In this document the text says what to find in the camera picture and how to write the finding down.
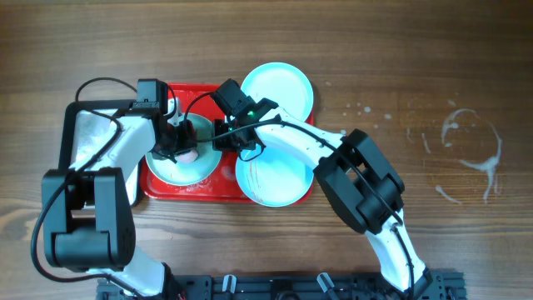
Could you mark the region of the light blue plate top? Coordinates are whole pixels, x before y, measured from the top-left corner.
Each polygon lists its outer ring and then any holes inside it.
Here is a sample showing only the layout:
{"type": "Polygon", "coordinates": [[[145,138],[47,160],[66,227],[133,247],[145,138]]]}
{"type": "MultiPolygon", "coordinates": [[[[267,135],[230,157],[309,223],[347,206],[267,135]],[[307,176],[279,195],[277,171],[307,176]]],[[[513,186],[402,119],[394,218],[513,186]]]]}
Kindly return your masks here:
{"type": "Polygon", "coordinates": [[[310,117],[314,105],[310,80],[300,69],[284,62],[256,67],[245,77],[241,90],[256,102],[263,98],[276,102],[300,121],[310,117]]]}

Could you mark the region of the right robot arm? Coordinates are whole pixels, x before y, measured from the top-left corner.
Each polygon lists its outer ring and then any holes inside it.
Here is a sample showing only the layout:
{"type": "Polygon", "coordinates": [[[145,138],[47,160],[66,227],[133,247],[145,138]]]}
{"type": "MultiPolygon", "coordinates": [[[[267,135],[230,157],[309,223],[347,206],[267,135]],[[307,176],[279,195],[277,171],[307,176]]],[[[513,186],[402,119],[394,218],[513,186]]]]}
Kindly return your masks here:
{"type": "Polygon", "coordinates": [[[239,151],[260,145],[297,158],[312,169],[336,215],[367,237],[383,278],[406,298],[423,294],[429,271],[406,230],[405,185],[366,133],[321,130],[270,99],[254,101],[232,79],[210,96],[227,117],[227,124],[215,126],[215,148],[239,151]]]}

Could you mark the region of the pink green sponge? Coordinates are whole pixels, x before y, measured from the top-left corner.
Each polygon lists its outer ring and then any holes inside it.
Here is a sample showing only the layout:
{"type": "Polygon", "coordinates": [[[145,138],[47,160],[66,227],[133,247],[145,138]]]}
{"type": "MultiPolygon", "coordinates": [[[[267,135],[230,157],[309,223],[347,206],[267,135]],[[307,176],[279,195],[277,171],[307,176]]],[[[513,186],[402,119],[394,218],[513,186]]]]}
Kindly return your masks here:
{"type": "Polygon", "coordinates": [[[192,149],[189,152],[177,155],[176,160],[180,163],[192,163],[197,160],[198,156],[197,150],[192,149]]]}

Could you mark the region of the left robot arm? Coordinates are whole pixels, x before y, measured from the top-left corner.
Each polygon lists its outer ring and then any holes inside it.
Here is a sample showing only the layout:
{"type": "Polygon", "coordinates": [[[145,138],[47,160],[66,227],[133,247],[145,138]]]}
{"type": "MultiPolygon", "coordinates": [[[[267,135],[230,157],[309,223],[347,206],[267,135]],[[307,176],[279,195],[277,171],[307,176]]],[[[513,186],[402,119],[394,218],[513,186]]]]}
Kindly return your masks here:
{"type": "Polygon", "coordinates": [[[183,299],[171,269],[137,247],[126,185],[147,153],[177,150],[177,131],[168,123],[178,114],[168,103],[175,93],[158,79],[141,79],[133,90],[134,99],[68,105],[59,166],[42,178],[32,264],[58,283],[104,279],[135,299],[183,299]],[[112,135],[79,158],[83,115],[106,121],[112,135]]]}

